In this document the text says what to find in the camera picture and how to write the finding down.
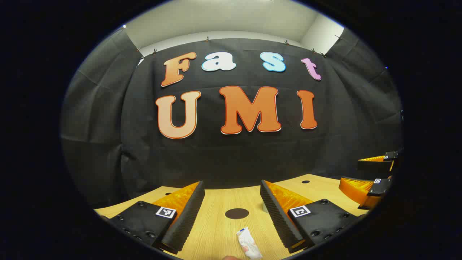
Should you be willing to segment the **black backdrop cloth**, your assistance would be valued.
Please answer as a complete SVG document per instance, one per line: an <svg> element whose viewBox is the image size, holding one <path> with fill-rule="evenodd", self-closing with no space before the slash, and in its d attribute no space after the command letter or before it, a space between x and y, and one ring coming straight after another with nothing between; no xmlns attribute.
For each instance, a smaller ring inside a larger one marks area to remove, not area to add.
<svg viewBox="0 0 462 260"><path fill-rule="evenodd" d="M206 189L259 185L307 173L384 178L357 161L402 147L402 105L387 69L345 31L327 56L280 42L213 39L151 53L124 32L104 40L77 69L65 95L63 152L91 208L161 186L203 181ZM259 120L226 135L225 98L238 86L250 101L278 90L282 128Z"/></svg>

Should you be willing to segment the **dark round coaster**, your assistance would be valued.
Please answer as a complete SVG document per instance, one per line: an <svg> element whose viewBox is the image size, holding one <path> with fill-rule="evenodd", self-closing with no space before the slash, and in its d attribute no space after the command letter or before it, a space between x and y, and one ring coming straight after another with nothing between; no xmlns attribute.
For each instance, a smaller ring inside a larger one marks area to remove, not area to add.
<svg viewBox="0 0 462 260"><path fill-rule="evenodd" d="M249 215L249 211L244 208L233 208L225 212L225 216L229 219L238 220L246 218Z"/></svg>

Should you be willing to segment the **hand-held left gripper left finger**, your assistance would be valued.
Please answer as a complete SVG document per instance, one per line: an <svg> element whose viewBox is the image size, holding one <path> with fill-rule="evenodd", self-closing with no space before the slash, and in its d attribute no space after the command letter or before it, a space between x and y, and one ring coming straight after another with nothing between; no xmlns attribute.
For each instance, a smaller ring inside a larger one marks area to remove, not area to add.
<svg viewBox="0 0 462 260"><path fill-rule="evenodd" d="M139 200L100 216L125 235L176 255L183 250L204 197L204 182L198 181L155 202Z"/></svg>

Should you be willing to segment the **white toothpaste tube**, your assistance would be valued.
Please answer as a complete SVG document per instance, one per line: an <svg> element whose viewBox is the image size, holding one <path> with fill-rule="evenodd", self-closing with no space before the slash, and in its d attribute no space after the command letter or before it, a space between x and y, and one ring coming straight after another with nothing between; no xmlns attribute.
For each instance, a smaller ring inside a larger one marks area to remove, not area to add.
<svg viewBox="0 0 462 260"><path fill-rule="evenodd" d="M256 242L249 231L249 227L239 230L236 233L236 237L246 257L250 260L262 260L263 255L256 245Z"/></svg>

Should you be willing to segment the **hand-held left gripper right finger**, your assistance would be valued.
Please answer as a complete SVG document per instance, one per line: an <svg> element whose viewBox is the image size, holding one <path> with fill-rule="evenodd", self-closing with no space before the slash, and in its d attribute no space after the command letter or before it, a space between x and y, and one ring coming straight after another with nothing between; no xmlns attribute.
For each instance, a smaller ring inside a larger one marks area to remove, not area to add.
<svg viewBox="0 0 462 260"><path fill-rule="evenodd" d="M264 206L289 253L333 240L366 215L342 194L339 184L339 180L260 182Z"/></svg>

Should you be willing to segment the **wooden desktop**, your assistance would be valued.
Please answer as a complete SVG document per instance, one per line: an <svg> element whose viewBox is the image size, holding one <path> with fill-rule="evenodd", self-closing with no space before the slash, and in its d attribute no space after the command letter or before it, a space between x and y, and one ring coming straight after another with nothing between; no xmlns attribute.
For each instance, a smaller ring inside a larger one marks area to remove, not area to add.
<svg viewBox="0 0 462 260"><path fill-rule="evenodd" d="M337 180L313 174L305 174L286 180ZM250 187L206 189L201 208L187 238L183 250L177 254L184 260L221 260L226 255L246 259L238 243L236 233L249 227L262 260L281 260L297 253L289 253L283 246L270 215L262 211L260 183ZM249 211L246 218L233 220L225 212L233 208Z"/></svg>

